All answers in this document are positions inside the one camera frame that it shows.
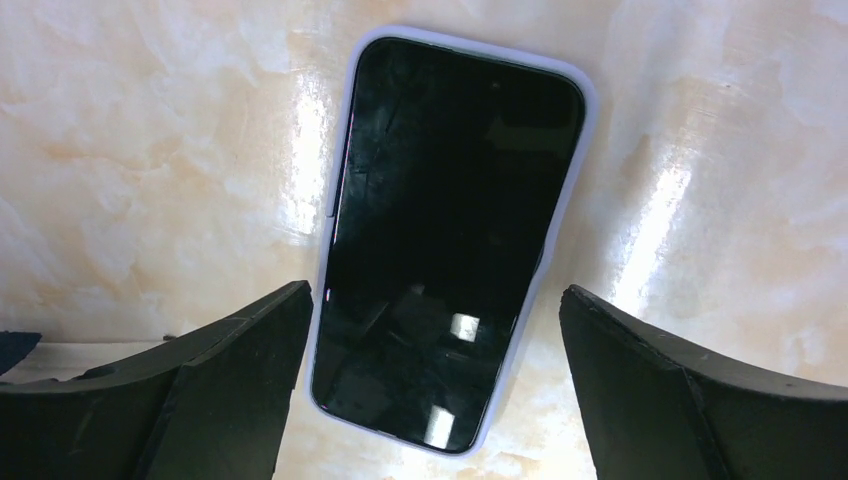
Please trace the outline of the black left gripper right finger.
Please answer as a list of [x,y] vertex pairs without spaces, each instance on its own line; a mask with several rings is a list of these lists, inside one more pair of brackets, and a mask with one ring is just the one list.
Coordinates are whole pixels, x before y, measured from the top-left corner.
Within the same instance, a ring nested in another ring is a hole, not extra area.
[[844,387],[759,368],[573,285],[559,321],[601,479],[843,479]]

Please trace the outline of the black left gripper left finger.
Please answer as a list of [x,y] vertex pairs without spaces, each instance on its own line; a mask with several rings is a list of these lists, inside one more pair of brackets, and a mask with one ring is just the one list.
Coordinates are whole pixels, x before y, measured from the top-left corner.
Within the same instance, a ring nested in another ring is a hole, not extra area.
[[291,282],[69,380],[1,388],[5,479],[269,479],[309,333]]

